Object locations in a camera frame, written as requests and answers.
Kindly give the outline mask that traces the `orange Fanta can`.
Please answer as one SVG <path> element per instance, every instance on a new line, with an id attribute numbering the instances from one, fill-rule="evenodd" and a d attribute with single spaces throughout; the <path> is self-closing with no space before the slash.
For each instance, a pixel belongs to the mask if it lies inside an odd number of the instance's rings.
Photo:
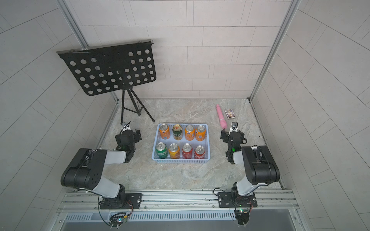
<path id="1" fill-rule="evenodd" d="M 185 129 L 186 140 L 192 141 L 195 138 L 195 129 L 192 125 L 187 125 Z"/>
<path id="2" fill-rule="evenodd" d="M 206 136 L 206 128 L 203 125 L 197 126 L 195 129 L 196 140 L 203 141 Z"/>

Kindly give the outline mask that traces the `red cola can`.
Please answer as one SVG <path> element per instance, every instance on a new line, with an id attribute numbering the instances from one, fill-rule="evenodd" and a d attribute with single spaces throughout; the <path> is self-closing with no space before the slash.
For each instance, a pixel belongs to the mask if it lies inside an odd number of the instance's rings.
<path id="1" fill-rule="evenodd" d="M 204 159 L 205 157 L 205 148 L 202 145 L 198 145 L 194 150 L 195 159 Z"/>
<path id="2" fill-rule="evenodd" d="M 191 159 L 193 155 L 193 148 L 189 143 L 185 143 L 181 149 L 184 159 Z"/>

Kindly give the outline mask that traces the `yellow-orange Schweppes can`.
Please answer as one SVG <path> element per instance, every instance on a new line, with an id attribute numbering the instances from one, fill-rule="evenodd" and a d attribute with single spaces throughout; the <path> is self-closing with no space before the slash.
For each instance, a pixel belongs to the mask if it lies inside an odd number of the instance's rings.
<path id="1" fill-rule="evenodd" d="M 180 151 L 179 151 L 179 146 L 176 143 L 172 143 L 169 146 L 169 155 L 171 159 L 179 159 L 180 158 Z"/>

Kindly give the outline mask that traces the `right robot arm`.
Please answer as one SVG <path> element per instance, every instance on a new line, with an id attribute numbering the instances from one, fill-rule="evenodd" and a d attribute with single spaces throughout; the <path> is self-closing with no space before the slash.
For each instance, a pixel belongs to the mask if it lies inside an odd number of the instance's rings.
<path id="1" fill-rule="evenodd" d="M 250 196 L 260 186 L 268 186 L 280 180 L 280 171 L 267 146 L 244 146 L 247 139 L 240 131 L 221 131 L 220 139 L 227 143 L 226 158 L 232 165 L 243 165 L 244 177 L 234 183 L 234 198 Z"/>

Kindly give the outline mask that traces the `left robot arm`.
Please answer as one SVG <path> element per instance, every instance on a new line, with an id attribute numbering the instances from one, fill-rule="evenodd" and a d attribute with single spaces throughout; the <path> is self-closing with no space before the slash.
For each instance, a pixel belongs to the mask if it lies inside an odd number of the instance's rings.
<path id="1" fill-rule="evenodd" d="M 75 189 L 84 189 L 103 198 L 115 199 L 124 191 L 124 187 L 103 176 L 104 167 L 113 164 L 129 163 L 135 153 L 135 144 L 139 142 L 139 130 L 123 130 L 115 136 L 118 144 L 115 150 L 81 148 L 61 176 L 61 185 Z"/>

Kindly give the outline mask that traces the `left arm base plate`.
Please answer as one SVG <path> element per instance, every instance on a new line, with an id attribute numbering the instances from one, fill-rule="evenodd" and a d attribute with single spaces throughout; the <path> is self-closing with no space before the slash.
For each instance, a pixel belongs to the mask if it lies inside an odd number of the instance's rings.
<path id="1" fill-rule="evenodd" d="M 139 209 L 142 201 L 142 193 L 129 193 L 124 197 L 119 194 L 116 198 L 102 198 L 99 202 L 100 209 Z"/>

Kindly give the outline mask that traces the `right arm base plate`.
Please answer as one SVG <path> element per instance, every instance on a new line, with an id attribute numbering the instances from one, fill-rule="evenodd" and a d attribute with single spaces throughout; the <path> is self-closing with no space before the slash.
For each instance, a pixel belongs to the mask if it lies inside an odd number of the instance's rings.
<path id="1" fill-rule="evenodd" d="M 249 196 L 233 196 L 230 192 L 218 192 L 220 208 L 256 208 L 258 207 L 255 194 Z"/>

